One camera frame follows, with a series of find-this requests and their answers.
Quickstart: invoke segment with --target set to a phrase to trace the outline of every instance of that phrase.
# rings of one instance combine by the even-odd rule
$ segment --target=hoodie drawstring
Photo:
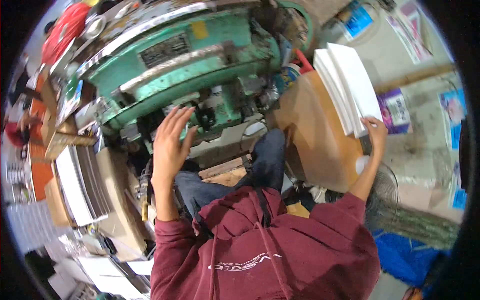
[[[285,283],[285,281],[283,280],[282,276],[280,276],[280,270],[278,268],[278,265],[273,257],[273,254],[272,254],[272,251],[270,249],[270,246],[268,246],[268,242],[267,242],[267,236],[270,238],[270,240],[273,242],[272,238],[266,233],[266,230],[262,227],[262,225],[260,224],[260,222],[256,222],[255,225],[258,227],[258,229],[260,230],[260,235],[262,236],[262,240],[264,241],[264,245],[265,245],[265,248],[267,249],[267,253],[268,253],[268,257],[270,257],[270,260],[272,262],[272,265],[273,265],[273,270],[275,272],[275,275],[276,275],[276,278],[278,280],[278,283],[280,284],[280,288],[282,289],[283,291],[283,294],[285,295],[285,298],[286,299],[290,299],[290,296],[289,296],[289,292],[288,292],[288,289],[287,289],[287,284]]]
[[[213,237],[213,244],[212,244],[212,259],[210,260],[210,290],[208,292],[208,298],[210,300],[213,300],[213,295],[215,293],[214,291],[214,276],[215,276],[215,246],[216,246],[216,240],[218,239],[217,235],[215,234]]]

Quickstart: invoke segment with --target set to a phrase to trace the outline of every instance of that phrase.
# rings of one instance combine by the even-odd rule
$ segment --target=blue jeans
[[[175,177],[180,195],[192,216],[199,208],[220,199],[242,186],[267,187],[281,191],[285,163],[285,137],[280,129],[262,136],[252,152],[252,171],[234,187],[203,182],[198,171],[180,171]]]

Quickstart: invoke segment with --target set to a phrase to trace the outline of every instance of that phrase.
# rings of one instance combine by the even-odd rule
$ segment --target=metal bowl
[[[99,36],[107,25],[107,19],[104,15],[96,16],[85,28],[83,38],[86,40],[94,39]]]

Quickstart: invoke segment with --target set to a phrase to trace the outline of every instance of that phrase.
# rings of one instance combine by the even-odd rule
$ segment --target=maroon hoodie
[[[247,186],[201,209],[212,240],[186,220],[157,220],[151,299],[367,299],[380,262],[365,202],[347,193],[306,219],[288,215],[276,190],[264,195],[268,228]]]

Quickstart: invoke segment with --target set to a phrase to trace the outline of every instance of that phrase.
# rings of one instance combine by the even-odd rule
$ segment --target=hand
[[[362,118],[361,122],[367,127],[370,136],[370,142],[373,147],[372,157],[380,162],[385,152],[388,129],[382,121],[374,117]]]
[[[153,143],[153,174],[152,185],[156,183],[172,183],[175,175],[180,171],[185,159],[190,153],[193,138],[198,126],[188,130],[183,144],[180,145],[180,134],[190,119],[195,107],[178,107],[165,117],[158,129]]]
[[[25,111],[20,120],[18,121],[17,129],[20,129],[20,131],[23,132],[25,129],[28,129],[30,125],[38,123],[40,123],[40,119],[38,118],[38,111],[31,116],[28,111]]]

